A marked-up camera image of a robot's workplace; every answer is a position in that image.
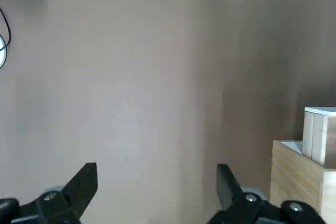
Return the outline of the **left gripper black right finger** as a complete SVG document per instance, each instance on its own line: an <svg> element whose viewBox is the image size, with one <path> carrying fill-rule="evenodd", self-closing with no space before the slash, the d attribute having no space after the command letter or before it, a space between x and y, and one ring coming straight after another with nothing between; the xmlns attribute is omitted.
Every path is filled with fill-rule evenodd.
<svg viewBox="0 0 336 224"><path fill-rule="evenodd" d="M226 164L217 164L216 189L222 207L209 224L221 223L325 223L309 204L297 200L285 200L280 207L251 191L243 191Z"/></svg>

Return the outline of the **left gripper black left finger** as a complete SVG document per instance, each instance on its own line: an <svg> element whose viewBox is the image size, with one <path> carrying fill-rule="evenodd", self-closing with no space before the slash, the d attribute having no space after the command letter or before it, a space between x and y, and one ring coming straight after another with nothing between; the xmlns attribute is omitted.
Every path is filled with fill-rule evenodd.
<svg viewBox="0 0 336 224"><path fill-rule="evenodd" d="M81 223L97 189L97 164L85 163L61 189L49 190L30 203L2 198L1 223Z"/></svg>

